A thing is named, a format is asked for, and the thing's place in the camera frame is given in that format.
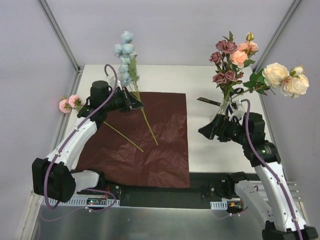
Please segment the light blue artificial flower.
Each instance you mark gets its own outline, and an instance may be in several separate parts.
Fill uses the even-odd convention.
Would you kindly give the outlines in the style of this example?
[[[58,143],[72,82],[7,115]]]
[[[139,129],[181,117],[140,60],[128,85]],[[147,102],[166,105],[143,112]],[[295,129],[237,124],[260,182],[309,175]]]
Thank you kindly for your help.
[[[133,96],[140,102],[141,94],[138,87],[140,76],[137,71],[137,53],[133,45],[134,34],[124,31],[121,34],[122,43],[114,45],[114,55],[120,60],[118,68],[118,79],[122,87],[130,89]]]

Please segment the red paper flower wrapping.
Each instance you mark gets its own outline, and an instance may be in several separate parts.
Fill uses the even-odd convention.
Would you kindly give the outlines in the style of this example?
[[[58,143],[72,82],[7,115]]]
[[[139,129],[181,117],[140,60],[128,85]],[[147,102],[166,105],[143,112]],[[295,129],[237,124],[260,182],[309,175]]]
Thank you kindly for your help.
[[[183,93],[142,92],[144,109],[108,113],[87,141],[77,172],[102,172],[113,183],[190,186],[187,102]]]

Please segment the pink artificial flower stem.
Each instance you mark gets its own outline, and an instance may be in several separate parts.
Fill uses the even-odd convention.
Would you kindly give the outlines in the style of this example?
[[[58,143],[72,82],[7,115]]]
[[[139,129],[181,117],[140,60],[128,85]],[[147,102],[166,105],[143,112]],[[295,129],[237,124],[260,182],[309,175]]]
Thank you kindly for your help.
[[[81,98],[77,94],[71,95],[70,97],[64,96],[58,105],[59,110],[64,114],[71,113],[72,110],[76,110],[77,112],[79,112],[83,108],[83,106],[84,104],[82,103]],[[110,125],[105,121],[104,121],[104,124],[107,125],[109,128],[111,128],[113,131],[115,131],[117,134],[125,138],[129,143],[131,143],[139,151],[141,151],[142,153],[144,152],[136,143],[134,143],[131,139],[129,139],[127,136],[125,136],[115,127],[113,127],[112,125]]]

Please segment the mauve artificial flower stem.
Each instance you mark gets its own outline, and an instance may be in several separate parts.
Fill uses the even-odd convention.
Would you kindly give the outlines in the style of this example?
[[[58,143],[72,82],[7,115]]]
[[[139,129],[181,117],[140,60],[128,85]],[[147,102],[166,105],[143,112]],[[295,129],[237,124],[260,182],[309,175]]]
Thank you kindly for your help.
[[[229,36],[224,36],[215,47],[216,52],[209,57],[209,61],[216,66],[212,82],[222,91],[223,99],[232,98],[234,86],[242,82],[240,78],[243,76],[242,70],[233,65],[230,60],[231,54],[238,50],[233,33],[229,32]]]

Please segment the peach artificial flower stem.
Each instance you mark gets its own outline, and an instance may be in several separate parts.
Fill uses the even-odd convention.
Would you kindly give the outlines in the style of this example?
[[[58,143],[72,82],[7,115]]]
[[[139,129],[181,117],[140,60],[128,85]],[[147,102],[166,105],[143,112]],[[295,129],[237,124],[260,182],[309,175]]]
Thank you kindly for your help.
[[[249,32],[245,41],[238,45],[237,51],[230,55],[230,61],[239,70],[245,67],[245,61],[249,60],[256,52],[259,51],[258,45],[254,42],[254,34]]]

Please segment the cream bud flower stem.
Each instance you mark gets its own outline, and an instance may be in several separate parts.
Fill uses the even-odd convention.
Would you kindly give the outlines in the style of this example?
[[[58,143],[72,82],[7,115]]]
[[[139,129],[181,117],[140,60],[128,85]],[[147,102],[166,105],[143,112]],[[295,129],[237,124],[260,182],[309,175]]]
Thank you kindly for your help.
[[[234,89],[230,92],[232,99],[254,92],[266,96],[268,91],[274,93],[275,90],[279,90],[286,97],[297,98],[306,94],[310,86],[301,65],[288,70],[277,62],[268,64],[256,73],[253,72],[249,80],[242,85],[244,88],[240,91]]]

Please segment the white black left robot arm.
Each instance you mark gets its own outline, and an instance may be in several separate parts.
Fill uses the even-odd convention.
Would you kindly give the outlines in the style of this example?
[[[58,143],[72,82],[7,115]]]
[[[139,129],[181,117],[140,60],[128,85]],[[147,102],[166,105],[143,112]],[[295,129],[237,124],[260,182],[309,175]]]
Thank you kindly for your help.
[[[106,183],[99,173],[92,170],[73,172],[73,164],[87,141],[97,132],[109,112],[119,110],[127,113],[141,109],[144,104],[118,83],[111,87],[99,80],[92,83],[90,95],[77,114],[76,121],[61,143],[44,159],[32,163],[33,191],[44,196],[45,204],[55,209],[49,200],[68,202],[74,193],[89,189],[99,195]]]

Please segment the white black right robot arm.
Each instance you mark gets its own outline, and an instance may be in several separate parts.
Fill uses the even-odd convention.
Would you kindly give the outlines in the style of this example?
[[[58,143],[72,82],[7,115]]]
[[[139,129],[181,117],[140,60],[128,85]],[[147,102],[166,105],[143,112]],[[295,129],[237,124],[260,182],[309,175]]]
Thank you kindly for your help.
[[[263,199],[243,172],[227,175],[216,193],[226,199],[239,197],[262,227],[264,240],[315,240],[319,234],[308,226],[296,207],[286,182],[276,146],[265,139],[265,121],[259,113],[246,113],[243,123],[217,114],[198,132],[220,142],[233,141],[242,146],[244,156],[258,175],[267,199]]]

